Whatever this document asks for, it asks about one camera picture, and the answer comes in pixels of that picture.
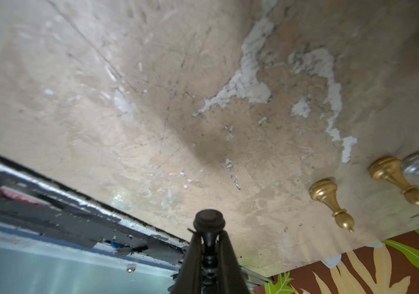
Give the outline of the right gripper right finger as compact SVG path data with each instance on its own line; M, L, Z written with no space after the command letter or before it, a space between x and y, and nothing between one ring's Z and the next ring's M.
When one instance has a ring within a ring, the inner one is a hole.
M218 289L220 294L250 294L226 231L219 234Z

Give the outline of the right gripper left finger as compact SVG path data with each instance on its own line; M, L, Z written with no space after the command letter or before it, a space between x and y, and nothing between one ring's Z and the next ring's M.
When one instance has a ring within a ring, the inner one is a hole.
M183 265L171 288L171 294L202 293L202 253L202 237L194 232Z

